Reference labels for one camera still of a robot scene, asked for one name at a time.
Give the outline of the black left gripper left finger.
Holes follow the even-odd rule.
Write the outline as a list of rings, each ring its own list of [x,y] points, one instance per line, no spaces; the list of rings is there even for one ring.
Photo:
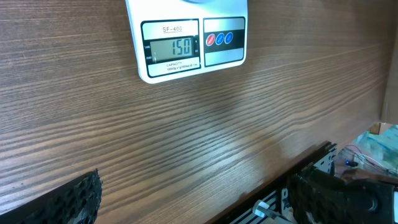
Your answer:
[[[101,195],[102,181],[95,169],[2,214],[1,223],[92,224],[98,216]]]

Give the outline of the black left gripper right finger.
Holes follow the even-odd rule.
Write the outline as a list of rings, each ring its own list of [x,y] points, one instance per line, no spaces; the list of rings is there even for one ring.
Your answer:
[[[318,169],[287,179],[297,223],[397,222],[397,183],[370,178],[344,180]]]

